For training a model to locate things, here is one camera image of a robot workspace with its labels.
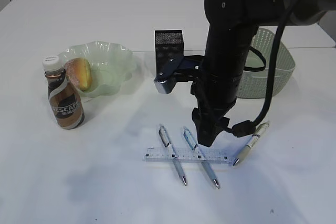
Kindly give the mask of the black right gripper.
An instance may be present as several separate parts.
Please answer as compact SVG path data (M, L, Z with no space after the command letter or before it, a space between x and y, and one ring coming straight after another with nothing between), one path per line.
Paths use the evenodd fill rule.
M209 22L202 83L195 88L198 107L193 119L210 130L236 103L248 48L257 28L248 15L248 0L204 0Z

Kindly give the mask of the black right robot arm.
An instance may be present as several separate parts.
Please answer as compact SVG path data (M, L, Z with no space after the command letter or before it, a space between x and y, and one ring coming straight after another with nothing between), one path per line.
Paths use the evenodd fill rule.
M200 76L192 84L197 98L192 119L201 145L211 146L223 131L236 137L254 132L270 108L284 28L314 24L329 10L335 10L335 0L204 0L209 30ZM255 120L228 127L225 114L236 103L249 47L260 26L277 27L264 105Z

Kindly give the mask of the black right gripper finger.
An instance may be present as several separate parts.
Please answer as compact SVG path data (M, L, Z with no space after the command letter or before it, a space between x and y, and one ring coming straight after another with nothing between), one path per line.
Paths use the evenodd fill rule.
M197 126L197 141L206 147L211 147L223 128L214 122L201 121Z

